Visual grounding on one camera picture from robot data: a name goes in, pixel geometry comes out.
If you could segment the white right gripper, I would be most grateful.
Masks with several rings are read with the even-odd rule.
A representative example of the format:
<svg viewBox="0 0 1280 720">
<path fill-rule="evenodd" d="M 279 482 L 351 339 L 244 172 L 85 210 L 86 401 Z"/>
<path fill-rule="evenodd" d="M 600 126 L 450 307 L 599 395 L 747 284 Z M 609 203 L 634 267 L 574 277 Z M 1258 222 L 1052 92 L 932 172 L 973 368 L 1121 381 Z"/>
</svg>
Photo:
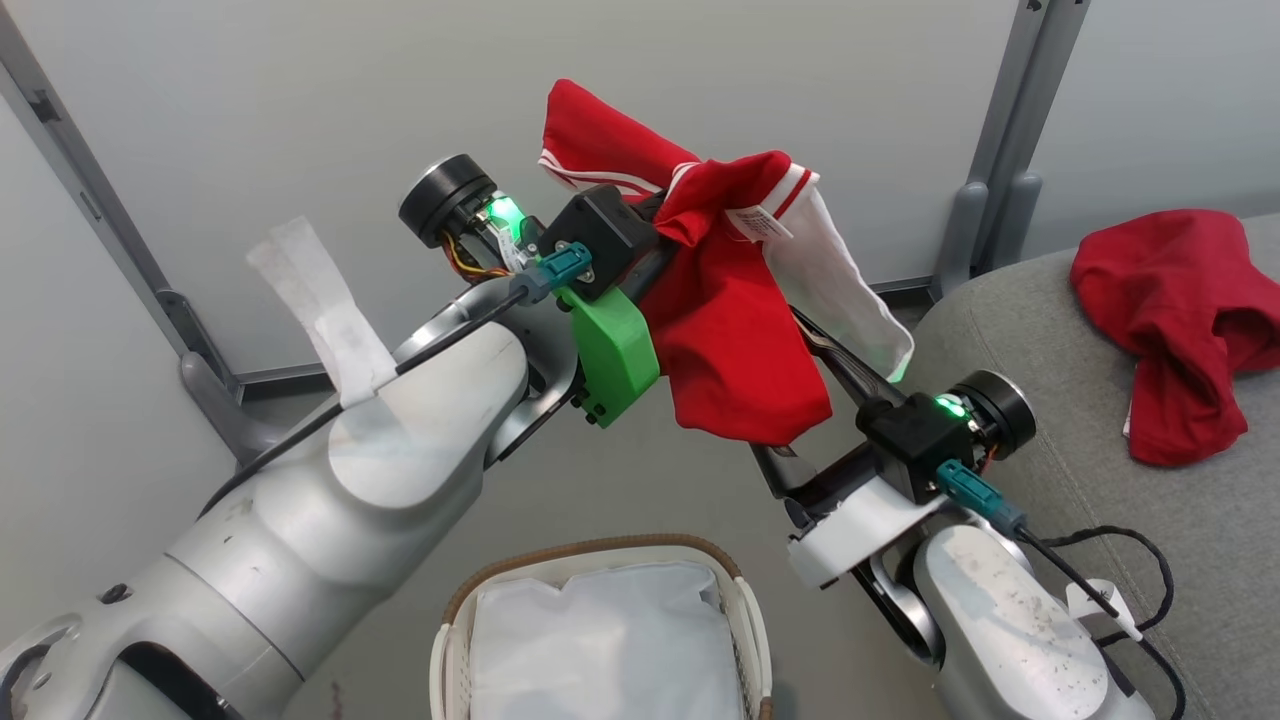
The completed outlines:
<svg viewBox="0 0 1280 720">
<path fill-rule="evenodd" d="M 1025 395 L 978 370 L 942 395 L 905 396 L 804 313 L 791 313 L 810 355 L 859 407 L 865 438 L 820 473 L 790 446 L 750 446 L 772 496 L 786 498 L 800 523 L 788 555 L 803 582 L 828 585 L 946 509 L 1016 539 L 1027 515 L 983 474 L 1036 437 Z"/>
</svg>

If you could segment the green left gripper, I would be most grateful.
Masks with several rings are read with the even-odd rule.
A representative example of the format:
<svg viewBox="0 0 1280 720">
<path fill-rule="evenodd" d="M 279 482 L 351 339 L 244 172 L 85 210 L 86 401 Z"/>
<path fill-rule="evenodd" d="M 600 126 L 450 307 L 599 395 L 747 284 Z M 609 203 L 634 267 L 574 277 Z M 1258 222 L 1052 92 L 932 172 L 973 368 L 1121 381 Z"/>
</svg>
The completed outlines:
<svg viewBox="0 0 1280 720">
<path fill-rule="evenodd" d="M 527 214 L 468 155 L 429 167 L 398 208 L 428 247 L 443 251 L 471 286 L 499 283 L 499 296 L 524 287 L 525 309 L 564 313 L 570 337 L 562 401 L 609 425 L 657 380 L 659 363 L 640 302 L 681 245 L 658 233 L 660 191 L 618 181 L 576 179 L 573 196 L 549 222 Z"/>
</svg>

